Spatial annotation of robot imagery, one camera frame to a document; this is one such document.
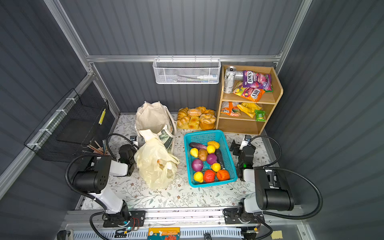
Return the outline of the yellow plastic grocery bag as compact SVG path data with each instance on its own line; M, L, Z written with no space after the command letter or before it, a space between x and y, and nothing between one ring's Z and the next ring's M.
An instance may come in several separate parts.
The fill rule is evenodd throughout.
M152 190L168 187L176 177L180 160L167 151L159 136L151 130L139 132L145 139L134 155L140 176Z

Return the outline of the canvas tote bag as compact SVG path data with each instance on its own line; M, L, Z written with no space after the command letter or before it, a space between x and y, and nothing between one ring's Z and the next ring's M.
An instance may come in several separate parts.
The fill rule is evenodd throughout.
M168 153L174 151L177 126L168 108L161 102L145 102L136 113L135 130L145 142L159 140Z

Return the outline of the orange candy bag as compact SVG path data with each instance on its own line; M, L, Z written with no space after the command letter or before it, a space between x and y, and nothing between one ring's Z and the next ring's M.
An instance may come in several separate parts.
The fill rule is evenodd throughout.
M234 89L233 93L239 97L256 103L262 98L265 91L257 88L243 88L239 86Z

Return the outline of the purple candy bag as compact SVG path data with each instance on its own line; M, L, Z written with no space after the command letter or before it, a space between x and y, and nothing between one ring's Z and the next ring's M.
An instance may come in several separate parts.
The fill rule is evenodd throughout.
M264 90L265 75L259 72L243 71L243 87Z

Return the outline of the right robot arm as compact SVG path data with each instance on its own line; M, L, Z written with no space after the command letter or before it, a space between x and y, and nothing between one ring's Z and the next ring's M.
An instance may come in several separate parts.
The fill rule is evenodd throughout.
M252 145L252 141L259 138L274 142L278 147L278 156L269 164L255 167L253 160L256 147ZM226 214L231 224L256 221L263 217L266 210L293 210L295 203L285 175L278 173L277 170L268 169L277 164L282 155L282 148L275 139L263 135L255 137L246 135L241 144L232 141L230 151L238 157L236 165L238 179L252 183L255 187L254 197L241 199L238 207Z

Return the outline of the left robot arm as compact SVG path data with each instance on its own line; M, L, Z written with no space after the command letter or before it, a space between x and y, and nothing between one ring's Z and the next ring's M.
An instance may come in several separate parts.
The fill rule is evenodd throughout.
M119 159L111 152L108 139L112 136L121 137L128 143L119 148ZM135 169L134 155L139 149L137 136L127 138L120 134L109 134L99 149L90 146L93 153L76 157L82 161L78 170L70 180L66 170L66 181L70 188L98 203L102 208L105 227L125 227L134 225L136 219L130 213L127 203L119 198L108 186L108 179L113 177L129 177Z

